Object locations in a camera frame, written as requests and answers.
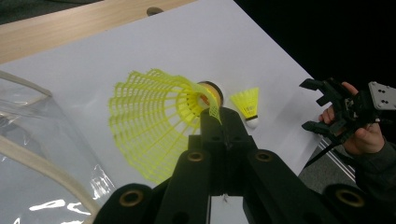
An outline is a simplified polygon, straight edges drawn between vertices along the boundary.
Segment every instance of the plastic bag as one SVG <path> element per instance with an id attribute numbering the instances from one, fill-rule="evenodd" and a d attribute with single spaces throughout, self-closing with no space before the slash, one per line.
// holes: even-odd
<path id="1" fill-rule="evenodd" d="M 115 190 L 50 92 L 1 71 L 0 149 L 0 223 L 90 223 Z"/>

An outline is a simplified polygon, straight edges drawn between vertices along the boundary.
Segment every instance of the human hand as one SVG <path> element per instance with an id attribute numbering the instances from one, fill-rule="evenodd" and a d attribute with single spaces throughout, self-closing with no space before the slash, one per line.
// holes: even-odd
<path id="1" fill-rule="evenodd" d="M 358 90 L 356 90 L 356 88 L 349 83 L 343 82 L 342 85 L 353 95 L 358 93 Z M 334 110 L 332 105 L 325 109 L 321 115 L 319 115 L 319 120 L 325 122 L 326 124 L 331 124 L 334 122 Z M 384 145 L 385 140 L 377 123 L 368 124 L 366 127 L 359 128 L 343 144 L 346 151 L 353 155 L 376 153 L 380 151 Z"/>

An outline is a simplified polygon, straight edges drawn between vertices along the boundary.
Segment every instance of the gray carpet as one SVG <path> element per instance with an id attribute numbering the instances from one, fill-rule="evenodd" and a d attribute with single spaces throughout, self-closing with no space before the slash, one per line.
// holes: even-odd
<path id="1" fill-rule="evenodd" d="M 100 0 L 70 0 L 69 3 L 66 3 L 48 0 L 0 0 L 0 24 L 29 19 L 51 12 L 83 6 L 87 2 L 98 1 Z M 355 186 L 355 183 L 328 156 L 323 156 L 304 169 L 299 177 L 309 188 L 318 193 L 321 193 L 326 186 L 335 183 Z"/>

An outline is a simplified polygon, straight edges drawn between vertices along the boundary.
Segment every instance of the dark sleeve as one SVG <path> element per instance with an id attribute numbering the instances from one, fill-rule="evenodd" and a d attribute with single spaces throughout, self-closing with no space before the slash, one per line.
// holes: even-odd
<path id="1" fill-rule="evenodd" d="M 396 145 L 385 141 L 379 152 L 354 158 L 356 184 L 396 212 Z"/>

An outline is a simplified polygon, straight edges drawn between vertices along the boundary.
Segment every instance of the yellow plastic net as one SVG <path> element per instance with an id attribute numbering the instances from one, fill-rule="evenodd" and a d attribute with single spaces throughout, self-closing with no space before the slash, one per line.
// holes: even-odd
<path id="1" fill-rule="evenodd" d="M 199 133 L 202 110 L 209 107 L 209 114 L 220 121 L 219 106 L 207 88 L 159 69 L 132 72 L 116 84 L 108 106 L 117 147 L 156 184 L 172 175 L 189 135 Z"/>

